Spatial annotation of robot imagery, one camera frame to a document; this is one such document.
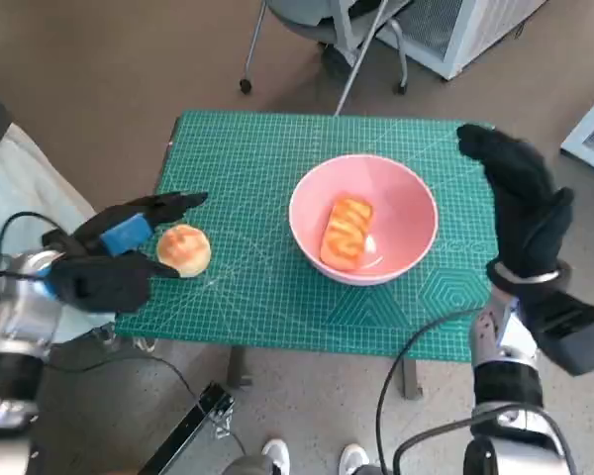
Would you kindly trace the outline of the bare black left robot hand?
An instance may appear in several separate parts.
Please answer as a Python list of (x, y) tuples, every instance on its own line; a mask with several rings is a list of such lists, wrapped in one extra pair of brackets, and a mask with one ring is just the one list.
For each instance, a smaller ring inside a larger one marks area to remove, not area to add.
[(42, 236), (42, 244), (67, 255), (103, 256), (114, 260), (136, 258), (158, 276), (176, 278), (173, 268), (148, 259), (139, 252), (160, 225), (173, 223), (208, 198), (206, 192), (169, 192), (150, 195), (104, 209), (68, 235), (53, 230)]

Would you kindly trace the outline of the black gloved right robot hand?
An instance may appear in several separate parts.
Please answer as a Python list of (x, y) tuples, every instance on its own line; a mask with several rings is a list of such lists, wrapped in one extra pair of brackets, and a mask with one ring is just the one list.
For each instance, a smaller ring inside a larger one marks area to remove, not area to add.
[(528, 142), (475, 124), (456, 134), (460, 153), (482, 165), (493, 193), (498, 256), (491, 268), (514, 281), (558, 273), (574, 192), (556, 187), (543, 155)]

